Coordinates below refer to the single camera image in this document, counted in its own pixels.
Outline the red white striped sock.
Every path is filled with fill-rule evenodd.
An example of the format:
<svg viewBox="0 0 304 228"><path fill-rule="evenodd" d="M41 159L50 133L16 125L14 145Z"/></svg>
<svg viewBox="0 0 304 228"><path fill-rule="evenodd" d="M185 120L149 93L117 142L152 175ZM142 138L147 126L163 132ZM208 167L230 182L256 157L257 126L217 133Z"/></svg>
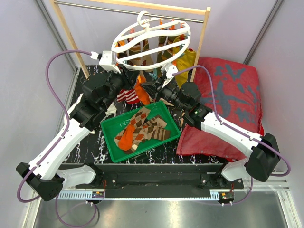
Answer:
<svg viewBox="0 0 304 228"><path fill-rule="evenodd" d="M121 92L117 95L116 98L117 102L125 101L128 104L135 104L140 101L134 89L121 90Z"/></svg>

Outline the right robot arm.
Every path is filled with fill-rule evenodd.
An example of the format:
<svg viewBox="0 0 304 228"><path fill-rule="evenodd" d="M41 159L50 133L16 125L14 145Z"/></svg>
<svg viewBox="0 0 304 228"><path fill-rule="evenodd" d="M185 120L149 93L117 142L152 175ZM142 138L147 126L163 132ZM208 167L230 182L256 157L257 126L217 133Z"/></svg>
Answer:
<svg viewBox="0 0 304 228"><path fill-rule="evenodd" d="M182 110L183 119L190 127L228 142L246 156L221 167L215 177L220 188L227 188L233 181L246 176L265 182L279 163L279 148L272 134L261 136L216 117L215 112L200 101L201 93L195 83L186 82L179 89L173 83L164 86L161 82L148 82L142 83L141 88L156 101L164 99Z"/></svg>

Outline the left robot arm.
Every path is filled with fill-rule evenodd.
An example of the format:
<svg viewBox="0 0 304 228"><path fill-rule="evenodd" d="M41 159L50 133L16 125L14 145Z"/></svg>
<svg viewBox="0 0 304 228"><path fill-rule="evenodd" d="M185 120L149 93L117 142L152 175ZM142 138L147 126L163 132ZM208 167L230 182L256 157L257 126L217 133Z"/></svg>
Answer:
<svg viewBox="0 0 304 228"><path fill-rule="evenodd" d="M64 159L106 118L106 111L122 90L131 90L138 71L114 71L91 75L67 115L67 123L51 143L30 163L21 162L16 171L44 201L55 198L63 189L88 184L98 188L103 172L93 164L60 170Z"/></svg>

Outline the white round clip hanger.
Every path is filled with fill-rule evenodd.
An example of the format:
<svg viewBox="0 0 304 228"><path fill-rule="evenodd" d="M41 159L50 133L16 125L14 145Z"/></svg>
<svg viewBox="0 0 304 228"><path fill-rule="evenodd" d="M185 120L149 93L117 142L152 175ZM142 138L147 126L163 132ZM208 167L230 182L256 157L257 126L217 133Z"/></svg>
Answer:
<svg viewBox="0 0 304 228"><path fill-rule="evenodd" d="M174 42L158 47L159 37L176 37ZM111 51L116 62L130 70L152 71L179 58L190 44L191 30L187 22L177 19L150 17L147 11L137 15L137 21L114 39ZM157 63L157 53L173 49L173 56Z"/></svg>

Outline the teal clothespin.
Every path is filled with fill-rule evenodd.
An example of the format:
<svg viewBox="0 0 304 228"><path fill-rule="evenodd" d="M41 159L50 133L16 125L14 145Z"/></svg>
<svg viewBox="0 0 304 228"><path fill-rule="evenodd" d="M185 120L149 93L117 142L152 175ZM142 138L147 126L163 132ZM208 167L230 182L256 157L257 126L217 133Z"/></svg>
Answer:
<svg viewBox="0 0 304 228"><path fill-rule="evenodd" d="M158 78L157 69L154 69L152 72L149 72L148 74L153 80L156 80Z"/></svg>

